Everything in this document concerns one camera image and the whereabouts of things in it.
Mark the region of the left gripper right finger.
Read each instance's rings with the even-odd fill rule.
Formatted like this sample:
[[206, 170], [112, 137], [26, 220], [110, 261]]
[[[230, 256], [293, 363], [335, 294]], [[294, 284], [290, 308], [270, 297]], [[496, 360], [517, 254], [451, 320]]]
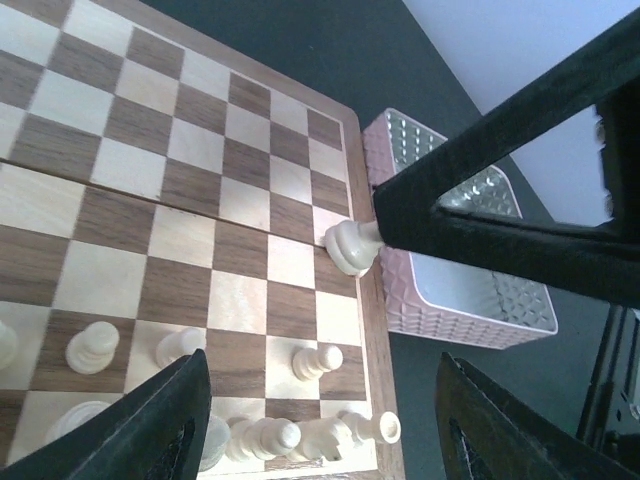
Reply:
[[440, 357], [435, 410], [448, 479], [637, 479], [464, 359]]

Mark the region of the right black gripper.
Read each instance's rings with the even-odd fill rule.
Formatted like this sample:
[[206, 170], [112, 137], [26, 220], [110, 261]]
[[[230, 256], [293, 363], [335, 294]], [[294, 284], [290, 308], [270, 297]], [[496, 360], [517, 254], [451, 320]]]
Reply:
[[[543, 225], [443, 207], [453, 188], [594, 108], [612, 219], [597, 227]], [[442, 258], [639, 306], [639, 12], [596, 36], [454, 138], [379, 185], [383, 241], [436, 245]]]

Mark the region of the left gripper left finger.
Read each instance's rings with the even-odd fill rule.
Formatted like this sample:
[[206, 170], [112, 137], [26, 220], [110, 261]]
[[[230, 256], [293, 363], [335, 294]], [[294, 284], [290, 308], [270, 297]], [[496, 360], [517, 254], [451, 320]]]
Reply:
[[211, 410], [206, 355], [185, 355], [3, 479], [195, 479]]

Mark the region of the eleventh light chess piece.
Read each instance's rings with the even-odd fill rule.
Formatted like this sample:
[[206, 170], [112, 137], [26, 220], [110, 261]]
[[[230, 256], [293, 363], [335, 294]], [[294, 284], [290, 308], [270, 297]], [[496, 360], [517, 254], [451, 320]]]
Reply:
[[182, 356], [205, 348], [205, 333], [198, 328], [185, 328], [167, 335], [159, 342], [155, 353], [156, 363], [160, 369], [164, 369]]

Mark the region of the twelfth light chess piece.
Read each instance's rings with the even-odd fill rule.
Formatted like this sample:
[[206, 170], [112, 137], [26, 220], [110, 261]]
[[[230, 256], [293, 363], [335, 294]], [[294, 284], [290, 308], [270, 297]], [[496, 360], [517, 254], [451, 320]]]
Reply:
[[231, 427], [225, 454], [234, 462], [272, 460], [286, 456], [301, 440], [300, 427], [285, 418], [241, 420]]

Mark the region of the thirteenth light chess piece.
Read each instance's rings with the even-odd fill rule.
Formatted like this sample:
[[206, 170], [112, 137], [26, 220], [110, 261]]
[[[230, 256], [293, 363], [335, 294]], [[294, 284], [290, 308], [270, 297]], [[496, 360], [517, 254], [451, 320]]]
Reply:
[[315, 381], [343, 364], [343, 353], [337, 345], [304, 348], [292, 358], [292, 370], [301, 381]]

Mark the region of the fourteenth light chess piece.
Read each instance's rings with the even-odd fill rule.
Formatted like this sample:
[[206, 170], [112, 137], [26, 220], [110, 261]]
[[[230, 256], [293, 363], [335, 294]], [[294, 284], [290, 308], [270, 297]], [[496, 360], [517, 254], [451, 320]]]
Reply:
[[376, 221], [343, 220], [324, 235], [324, 247], [336, 267], [356, 278], [369, 271], [383, 245]]

